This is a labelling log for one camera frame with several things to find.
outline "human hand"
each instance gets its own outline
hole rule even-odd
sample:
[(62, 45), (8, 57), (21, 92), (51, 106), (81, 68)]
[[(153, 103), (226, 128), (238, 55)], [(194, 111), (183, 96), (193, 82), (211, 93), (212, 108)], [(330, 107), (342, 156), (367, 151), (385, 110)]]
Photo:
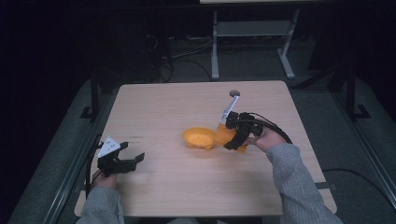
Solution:
[(117, 175), (105, 177), (105, 174), (101, 170), (98, 170), (92, 175), (92, 181), (93, 187), (115, 189), (117, 186)]
[(279, 134), (269, 128), (262, 129), (262, 135), (255, 137), (248, 137), (245, 145), (254, 145), (261, 151), (267, 152), (271, 147), (286, 143), (286, 140)]

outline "wooden table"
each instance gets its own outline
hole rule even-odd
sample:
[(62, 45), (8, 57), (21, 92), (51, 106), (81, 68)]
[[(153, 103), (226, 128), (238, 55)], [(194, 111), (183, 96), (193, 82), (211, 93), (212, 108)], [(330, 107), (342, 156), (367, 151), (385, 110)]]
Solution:
[[(216, 130), (229, 91), (241, 97), (233, 111), (255, 112), (279, 125), (300, 147), (315, 182), (324, 182), (289, 90), (282, 81), (211, 82), (125, 85), (120, 88), (106, 124), (108, 136), (129, 147), (126, 160), (145, 152), (135, 172), (119, 175), (118, 191), (130, 217), (249, 217), (281, 214), (272, 165), (265, 154), (249, 146), (246, 153), (223, 147), (189, 149), (182, 133), (190, 127)], [(97, 158), (92, 172), (96, 171)], [(329, 189), (320, 193), (336, 211)], [(75, 212), (85, 202), (81, 192)]]

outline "gray carpet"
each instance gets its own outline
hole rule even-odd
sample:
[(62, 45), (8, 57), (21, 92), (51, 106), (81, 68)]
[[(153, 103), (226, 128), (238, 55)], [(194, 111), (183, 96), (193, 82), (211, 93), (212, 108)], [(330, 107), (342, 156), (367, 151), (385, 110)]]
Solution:
[[(199, 45), (200, 43), (196, 42), (193, 44), (190, 42), (173, 43), (172, 48), (177, 54)], [(278, 43), (272, 42), (267, 45), (245, 45), (232, 53), (223, 51), (219, 56), (220, 81), (276, 79), (284, 80), (292, 86), (312, 77), (317, 72), (306, 70), (315, 42), (297, 41), (290, 46), (288, 54), (290, 64), (297, 76), (294, 80), (287, 80), (285, 77), (276, 54), (278, 46)], [(170, 82), (209, 81), (208, 73), (202, 66), (210, 73), (210, 52), (208, 51), (183, 57), (175, 61), (175, 72)], [(163, 75), (169, 76), (165, 68)], [(348, 169), (357, 172), (380, 187), (361, 142), (352, 131), (342, 104), (340, 106), (339, 97), (323, 88), (327, 80), (327, 78), (322, 79), (309, 90), (290, 92), (319, 164), (322, 169)], [(92, 142), (92, 136), (100, 134), (103, 130), (106, 116), (116, 95), (116, 92), (101, 94), (101, 99), (105, 99), (101, 103), (103, 115), (101, 119), (91, 123), (87, 119), (79, 118), (84, 107), (90, 105), (89, 82), (81, 87), (36, 170), (35, 176), (22, 196), (10, 223), (43, 223), (44, 220), (58, 220), (58, 223), (76, 222), (77, 217), (73, 210), (83, 186), (84, 168), (78, 175), (68, 197), (64, 201), (60, 200), (62, 210), (58, 211), (59, 216), (50, 219), (46, 218), (46, 214), (51, 209), (53, 199), (62, 193), (59, 189), (62, 189), (64, 177), (70, 170), (70, 163), (78, 150), (81, 150), (81, 142), (87, 139)], [(368, 137), (392, 178), (396, 179), (395, 123), (377, 102), (371, 89), (360, 80), (358, 80), (357, 104), (365, 105), (372, 116), (371, 119), (358, 120), (357, 124)], [(364, 178), (345, 170), (329, 171), (324, 174), (334, 187), (332, 194), (338, 206), (336, 215), (344, 223), (396, 223), (395, 210)], [(238, 223), (249, 223), (247, 219), (244, 221), (244, 219), (236, 218), (236, 220)], [(136, 221), (136, 218), (127, 219), (127, 223)], [(164, 219), (158, 218), (151, 220), (150, 223), (161, 221)], [(140, 223), (147, 223), (147, 220), (143, 218)], [(278, 217), (268, 217), (265, 223), (278, 223)]]

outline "dark background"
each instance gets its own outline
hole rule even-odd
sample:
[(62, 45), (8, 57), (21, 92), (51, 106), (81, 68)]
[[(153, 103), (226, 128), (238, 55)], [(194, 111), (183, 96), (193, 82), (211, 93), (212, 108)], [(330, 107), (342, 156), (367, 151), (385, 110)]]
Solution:
[[(67, 108), (93, 70), (105, 90), (125, 82), (150, 82), (158, 78), (151, 65), (157, 65), (158, 55), (165, 51), (164, 31), (175, 38), (211, 32), (208, 11), (160, 16), (147, 12), (142, 19), (80, 14), (75, 11), (78, 6), (73, 1), (0, 2), (1, 221), (12, 213)], [(328, 9), (309, 8), (299, 18), (294, 38), (312, 35), (318, 40), (311, 67), (326, 69), (353, 57), (358, 76), (396, 119), (395, 3), (351, 1)], [(234, 9), (233, 15), (240, 19), (247, 14)], [(164, 18), (168, 23), (160, 22)], [(159, 38), (158, 52), (146, 51), (150, 43), (145, 35)], [(112, 75), (101, 76), (104, 71)]]

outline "gray sleeve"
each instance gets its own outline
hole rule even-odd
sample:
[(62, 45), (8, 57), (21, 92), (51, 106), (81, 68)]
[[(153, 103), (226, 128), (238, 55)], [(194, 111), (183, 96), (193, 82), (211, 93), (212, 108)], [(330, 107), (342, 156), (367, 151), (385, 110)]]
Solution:
[(330, 211), (303, 164), (300, 149), (292, 144), (280, 144), (267, 152), (273, 164), (274, 184), (282, 197), (280, 223), (342, 223)]
[(93, 188), (88, 195), (77, 224), (123, 224), (120, 194), (115, 189)]

